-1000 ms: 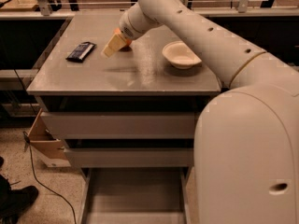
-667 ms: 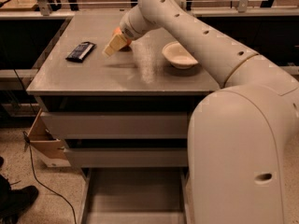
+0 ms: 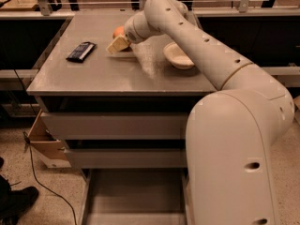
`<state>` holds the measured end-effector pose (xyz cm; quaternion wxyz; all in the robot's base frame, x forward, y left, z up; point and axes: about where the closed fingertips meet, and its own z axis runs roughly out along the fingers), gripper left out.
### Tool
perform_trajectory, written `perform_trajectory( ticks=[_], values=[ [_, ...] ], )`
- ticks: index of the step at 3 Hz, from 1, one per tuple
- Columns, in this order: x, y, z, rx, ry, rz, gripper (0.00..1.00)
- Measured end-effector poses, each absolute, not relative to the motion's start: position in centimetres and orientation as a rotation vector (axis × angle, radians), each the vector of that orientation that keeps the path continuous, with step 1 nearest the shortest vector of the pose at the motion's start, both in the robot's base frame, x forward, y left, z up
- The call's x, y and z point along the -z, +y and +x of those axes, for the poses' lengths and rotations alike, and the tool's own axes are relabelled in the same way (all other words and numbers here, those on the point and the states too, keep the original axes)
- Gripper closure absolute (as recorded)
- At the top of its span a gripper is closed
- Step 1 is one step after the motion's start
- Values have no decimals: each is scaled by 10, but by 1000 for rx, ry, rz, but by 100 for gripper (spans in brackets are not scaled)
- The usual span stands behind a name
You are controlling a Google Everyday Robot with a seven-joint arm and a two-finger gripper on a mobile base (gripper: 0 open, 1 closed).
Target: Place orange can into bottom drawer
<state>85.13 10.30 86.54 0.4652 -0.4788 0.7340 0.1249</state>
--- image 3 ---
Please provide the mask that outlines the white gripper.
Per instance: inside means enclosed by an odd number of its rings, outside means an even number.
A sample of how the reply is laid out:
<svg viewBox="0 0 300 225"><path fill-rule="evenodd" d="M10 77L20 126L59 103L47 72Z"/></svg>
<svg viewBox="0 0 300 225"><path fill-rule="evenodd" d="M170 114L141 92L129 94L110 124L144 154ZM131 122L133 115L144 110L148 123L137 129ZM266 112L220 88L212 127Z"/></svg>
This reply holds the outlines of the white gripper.
<svg viewBox="0 0 300 225"><path fill-rule="evenodd" d="M164 21L163 15L151 11L139 11L128 19L124 25L125 35L118 35L108 45L109 53L119 53L134 44L141 43L152 36L162 34L160 26Z"/></svg>

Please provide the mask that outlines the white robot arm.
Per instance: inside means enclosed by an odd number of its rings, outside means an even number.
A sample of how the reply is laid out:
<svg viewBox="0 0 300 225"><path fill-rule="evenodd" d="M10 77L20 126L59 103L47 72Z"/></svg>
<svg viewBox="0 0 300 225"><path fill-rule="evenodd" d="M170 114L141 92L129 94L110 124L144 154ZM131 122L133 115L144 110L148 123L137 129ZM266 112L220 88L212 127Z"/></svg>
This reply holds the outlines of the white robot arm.
<svg viewBox="0 0 300 225"><path fill-rule="evenodd" d="M195 225L280 225L270 147L293 123L293 98L262 68L188 22L187 12L176 0L146 0L108 50L166 34L216 89L187 120Z"/></svg>

